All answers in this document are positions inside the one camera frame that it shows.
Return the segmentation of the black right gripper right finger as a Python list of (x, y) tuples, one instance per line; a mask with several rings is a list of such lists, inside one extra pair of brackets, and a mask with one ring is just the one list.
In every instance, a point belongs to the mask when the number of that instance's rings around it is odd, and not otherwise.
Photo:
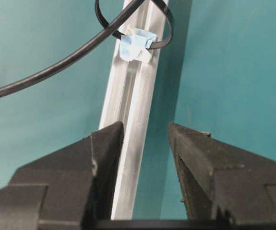
[(276, 230), (276, 161), (176, 123), (168, 140), (188, 219)]

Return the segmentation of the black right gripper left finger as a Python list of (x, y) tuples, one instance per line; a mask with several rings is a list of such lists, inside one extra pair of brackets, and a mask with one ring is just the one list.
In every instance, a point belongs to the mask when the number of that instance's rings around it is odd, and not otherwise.
[(0, 189), (0, 230), (88, 230), (110, 219), (122, 122), (19, 167)]

